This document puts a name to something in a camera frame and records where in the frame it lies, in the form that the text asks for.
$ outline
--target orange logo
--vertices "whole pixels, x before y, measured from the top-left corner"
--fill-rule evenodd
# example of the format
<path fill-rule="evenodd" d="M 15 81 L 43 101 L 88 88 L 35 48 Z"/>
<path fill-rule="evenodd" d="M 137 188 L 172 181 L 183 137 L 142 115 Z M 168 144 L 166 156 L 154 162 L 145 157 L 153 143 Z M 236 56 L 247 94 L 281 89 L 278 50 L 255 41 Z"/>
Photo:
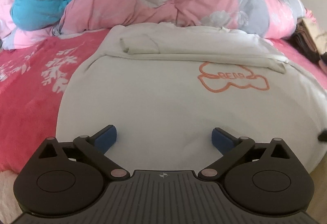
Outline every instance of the orange logo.
<path fill-rule="evenodd" d="M 226 66 L 230 66 L 233 69 L 230 72 L 226 72 Z M 217 72 L 219 67 L 224 68 L 225 71 Z M 255 74 L 242 65 L 224 64 L 222 67 L 222 64 L 205 62 L 200 65 L 199 70 L 201 74 L 197 78 L 207 90 L 213 93 L 224 92 L 231 86 L 239 89 L 254 88 L 261 91 L 270 89 L 266 77 Z"/>

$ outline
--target orange bear print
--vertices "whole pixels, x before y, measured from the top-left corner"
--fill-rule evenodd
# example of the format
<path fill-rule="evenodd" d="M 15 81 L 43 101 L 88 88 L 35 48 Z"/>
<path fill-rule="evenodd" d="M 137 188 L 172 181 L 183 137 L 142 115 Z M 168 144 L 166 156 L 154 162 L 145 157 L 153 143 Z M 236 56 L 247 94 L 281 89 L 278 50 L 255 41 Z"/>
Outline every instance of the orange bear print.
<path fill-rule="evenodd" d="M 205 62 L 199 67 L 200 75 L 197 77 L 202 85 L 213 93 L 221 93 L 230 87 L 239 89 L 254 88 L 260 91 L 270 89 L 268 80 L 242 65 L 214 64 Z"/>

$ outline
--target triangular cutout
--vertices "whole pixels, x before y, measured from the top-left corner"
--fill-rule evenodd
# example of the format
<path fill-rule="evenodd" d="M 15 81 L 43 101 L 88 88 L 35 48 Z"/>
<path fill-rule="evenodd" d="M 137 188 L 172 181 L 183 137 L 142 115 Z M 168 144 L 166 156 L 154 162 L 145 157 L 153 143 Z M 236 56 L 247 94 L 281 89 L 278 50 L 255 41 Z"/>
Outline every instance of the triangular cutout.
<path fill-rule="evenodd" d="M 39 159 L 47 159 L 47 158 L 53 158 L 57 156 L 57 152 L 52 144 L 46 145 L 46 147 L 43 149 L 41 155 L 39 156 Z"/>
<path fill-rule="evenodd" d="M 282 145 L 277 144 L 275 146 L 274 151 L 271 154 L 272 158 L 280 158 L 280 159 L 289 159 L 289 155 L 285 151 Z"/>

